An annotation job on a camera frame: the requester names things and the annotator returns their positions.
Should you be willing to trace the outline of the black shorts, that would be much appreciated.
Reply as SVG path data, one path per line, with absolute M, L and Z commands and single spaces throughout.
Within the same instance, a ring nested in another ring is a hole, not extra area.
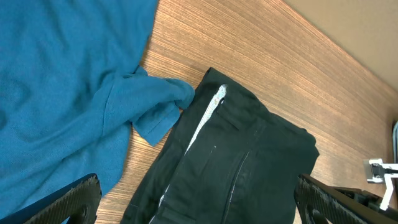
M 123 223 L 292 223 L 294 188 L 319 155 L 305 129 L 210 68 Z

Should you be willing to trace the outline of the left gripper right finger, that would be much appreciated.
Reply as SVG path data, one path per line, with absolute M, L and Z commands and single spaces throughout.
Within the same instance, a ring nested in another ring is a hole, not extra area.
M 397 224 L 396 209 L 370 209 L 307 174 L 298 177 L 294 199 L 302 223 Z

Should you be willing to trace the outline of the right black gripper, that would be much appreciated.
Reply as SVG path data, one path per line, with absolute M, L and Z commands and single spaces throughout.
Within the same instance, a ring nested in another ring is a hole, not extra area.
M 334 187 L 334 189 L 370 209 L 379 209 L 382 202 L 382 197 L 366 190 L 347 187 Z

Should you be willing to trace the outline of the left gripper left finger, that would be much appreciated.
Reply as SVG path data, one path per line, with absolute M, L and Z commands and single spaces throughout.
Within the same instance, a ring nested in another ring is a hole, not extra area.
M 1 224 L 92 224 L 101 197 L 98 176 L 91 173 L 1 219 Z

